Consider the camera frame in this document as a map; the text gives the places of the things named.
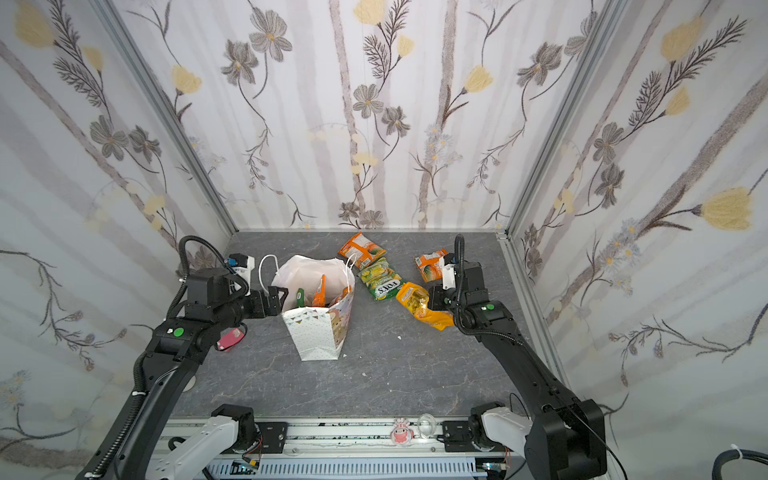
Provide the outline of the yellow mango snack bag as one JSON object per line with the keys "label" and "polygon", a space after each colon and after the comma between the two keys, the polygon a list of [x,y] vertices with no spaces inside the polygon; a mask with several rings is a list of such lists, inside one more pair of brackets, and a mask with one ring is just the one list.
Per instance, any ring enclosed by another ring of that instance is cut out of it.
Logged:
{"label": "yellow mango snack bag", "polygon": [[414,318],[438,331],[454,326],[453,316],[450,313],[429,308],[428,291],[415,283],[404,283],[396,298]]}

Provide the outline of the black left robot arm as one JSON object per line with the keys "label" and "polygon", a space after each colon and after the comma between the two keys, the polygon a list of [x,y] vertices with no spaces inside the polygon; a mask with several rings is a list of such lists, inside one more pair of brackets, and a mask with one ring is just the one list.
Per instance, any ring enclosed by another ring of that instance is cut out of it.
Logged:
{"label": "black left robot arm", "polygon": [[207,240],[178,243],[181,285],[163,322],[132,368],[133,388],[79,479],[143,479],[156,444],[184,388],[222,334],[245,319],[278,315],[285,287],[250,288],[238,274],[245,255],[223,255]]}

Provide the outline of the orange chips packet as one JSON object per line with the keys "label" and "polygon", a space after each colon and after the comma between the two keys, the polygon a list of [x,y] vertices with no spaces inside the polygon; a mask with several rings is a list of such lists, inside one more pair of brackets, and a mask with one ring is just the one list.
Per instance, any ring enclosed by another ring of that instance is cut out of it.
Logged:
{"label": "orange chips packet", "polygon": [[327,287],[327,276],[323,274],[320,277],[320,283],[318,284],[314,295],[312,296],[311,306],[312,307],[324,307],[326,305],[326,287]]}

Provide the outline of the white cartoon paper bag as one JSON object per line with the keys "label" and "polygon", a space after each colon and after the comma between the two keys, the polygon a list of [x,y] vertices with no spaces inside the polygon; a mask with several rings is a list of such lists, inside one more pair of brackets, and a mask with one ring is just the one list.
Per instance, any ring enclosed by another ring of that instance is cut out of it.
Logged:
{"label": "white cartoon paper bag", "polygon": [[[340,259],[316,260],[294,255],[286,262],[276,263],[271,286],[288,289],[282,318],[302,361],[332,361],[341,356],[351,320],[355,293],[352,263]],[[327,276],[326,305],[312,307],[311,301],[320,283]],[[353,289],[341,302],[330,305],[345,287]],[[306,306],[296,307],[296,292],[303,288]]]}

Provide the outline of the green orange Fox's packet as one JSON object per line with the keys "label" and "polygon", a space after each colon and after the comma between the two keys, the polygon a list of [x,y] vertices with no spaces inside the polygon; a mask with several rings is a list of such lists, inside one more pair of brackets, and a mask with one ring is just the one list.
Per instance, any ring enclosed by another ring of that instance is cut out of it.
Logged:
{"label": "green orange Fox's packet", "polygon": [[333,299],[330,305],[332,306],[338,304],[352,291],[353,289],[351,287],[345,287],[342,292]]}

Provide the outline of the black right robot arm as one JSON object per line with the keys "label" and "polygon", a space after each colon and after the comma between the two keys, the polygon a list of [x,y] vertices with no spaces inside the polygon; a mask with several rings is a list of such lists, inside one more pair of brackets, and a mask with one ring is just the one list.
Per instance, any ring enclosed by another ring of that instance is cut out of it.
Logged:
{"label": "black right robot arm", "polygon": [[536,479],[594,479],[618,457],[605,438],[605,415],[591,399],[573,393],[525,340],[511,311],[490,298],[482,266],[465,258],[457,235],[449,253],[448,288],[429,291],[429,307],[451,314],[462,334],[475,338],[506,372],[524,408],[517,414],[500,402],[472,409],[471,442],[478,450],[503,446],[522,456]]}

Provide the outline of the green yellow candy packet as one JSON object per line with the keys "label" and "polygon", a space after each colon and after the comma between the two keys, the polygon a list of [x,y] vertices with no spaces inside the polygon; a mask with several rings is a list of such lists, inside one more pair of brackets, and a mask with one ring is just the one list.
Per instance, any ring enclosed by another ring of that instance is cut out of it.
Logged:
{"label": "green yellow candy packet", "polygon": [[363,268],[359,278],[375,301],[394,298],[403,284],[402,277],[394,271],[386,258]]}

